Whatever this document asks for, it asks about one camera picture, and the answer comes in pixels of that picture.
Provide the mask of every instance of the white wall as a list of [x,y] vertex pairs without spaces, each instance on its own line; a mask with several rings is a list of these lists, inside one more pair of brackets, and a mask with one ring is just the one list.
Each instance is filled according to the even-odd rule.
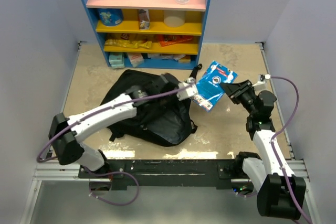
[[[322,223],[335,223],[336,216],[335,17],[335,0],[291,0],[266,41],[270,72],[299,88],[299,110],[288,134],[296,158],[307,165]],[[281,81],[275,88],[287,119],[294,91]]]
[[76,60],[55,0],[0,0],[0,223],[19,223]]
[[[212,0],[205,42],[265,41],[289,0]],[[57,0],[77,40],[96,41],[80,0]]]

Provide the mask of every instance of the black metal base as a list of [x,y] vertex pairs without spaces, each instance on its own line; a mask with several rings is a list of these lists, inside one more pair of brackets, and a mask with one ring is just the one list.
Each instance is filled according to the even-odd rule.
[[[228,167],[232,159],[177,159],[177,160],[132,160],[108,159],[113,171],[130,173],[141,186],[187,186],[216,187],[231,189],[231,179],[248,178],[245,174],[231,174]],[[97,178],[85,171],[80,171],[79,178]],[[126,190],[135,186],[128,176],[115,175],[112,190]]]

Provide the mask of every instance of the box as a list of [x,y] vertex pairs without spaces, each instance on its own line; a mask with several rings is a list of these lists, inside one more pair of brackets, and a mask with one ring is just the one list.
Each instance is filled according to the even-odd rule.
[[139,52],[128,52],[127,56],[134,67],[137,67],[138,65],[144,63],[144,59]]
[[139,9],[138,10],[138,20],[139,20],[139,29],[140,30],[149,30],[149,10],[148,9]]
[[198,94],[193,97],[193,101],[205,111],[211,111],[224,94],[224,90],[219,84],[232,83],[236,80],[237,76],[236,72],[213,61],[196,84]]
[[111,52],[109,56],[109,63],[111,65],[122,64],[123,58],[124,57],[122,55],[122,52]]
[[174,57],[174,60],[178,60],[179,63],[190,63],[191,58],[190,55],[177,55],[177,57]]
[[121,62],[119,64],[111,64],[111,68],[116,69],[116,68],[124,68],[124,56],[121,57]]

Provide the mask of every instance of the blue canister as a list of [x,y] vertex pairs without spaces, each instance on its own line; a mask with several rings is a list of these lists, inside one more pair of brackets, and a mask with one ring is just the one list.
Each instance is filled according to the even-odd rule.
[[106,26],[116,26],[123,21],[122,10],[98,8],[101,22]]

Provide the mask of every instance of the blue shelf frame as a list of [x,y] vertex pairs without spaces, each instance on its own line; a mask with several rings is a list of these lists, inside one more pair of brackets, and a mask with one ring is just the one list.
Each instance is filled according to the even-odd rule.
[[[96,32],[97,23],[99,20],[98,11],[96,8],[87,8],[86,7],[87,1],[88,0],[81,0],[83,7],[85,9],[85,12],[88,15],[93,32],[97,38],[97,42],[104,55],[105,61],[107,65],[110,67],[111,65],[109,63],[109,52],[104,51],[105,38],[107,34]],[[201,48],[202,48],[202,43],[203,43],[203,37],[204,37],[204,31],[205,31],[210,1],[211,0],[205,0],[206,8],[205,8],[205,12],[202,18],[202,35],[200,36],[199,41],[198,41],[198,54],[195,60],[192,60],[190,63],[179,63],[178,61],[175,61],[175,60],[145,59],[145,62],[139,65],[138,67],[139,68],[193,69],[198,64],[198,60],[200,58],[199,56],[201,54]],[[129,59],[127,58],[125,58],[125,67],[132,67]]]

